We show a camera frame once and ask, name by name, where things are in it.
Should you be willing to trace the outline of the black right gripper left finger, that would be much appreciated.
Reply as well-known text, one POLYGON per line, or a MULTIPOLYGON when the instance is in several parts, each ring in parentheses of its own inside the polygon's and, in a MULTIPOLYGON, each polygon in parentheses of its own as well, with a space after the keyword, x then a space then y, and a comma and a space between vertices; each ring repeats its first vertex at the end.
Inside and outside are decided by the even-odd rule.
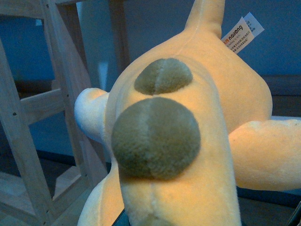
POLYGON ((128 215, 125 210, 122 210, 117 219, 113 222, 112 226, 131 226, 128 215))

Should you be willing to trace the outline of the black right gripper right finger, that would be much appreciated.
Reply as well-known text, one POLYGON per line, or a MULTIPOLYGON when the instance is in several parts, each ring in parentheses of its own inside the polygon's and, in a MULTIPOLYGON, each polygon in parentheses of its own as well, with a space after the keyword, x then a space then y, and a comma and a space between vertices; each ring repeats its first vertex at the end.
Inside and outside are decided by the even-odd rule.
POLYGON ((301 226, 301 203, 299 203, 287 222, 287 226, 301 226))

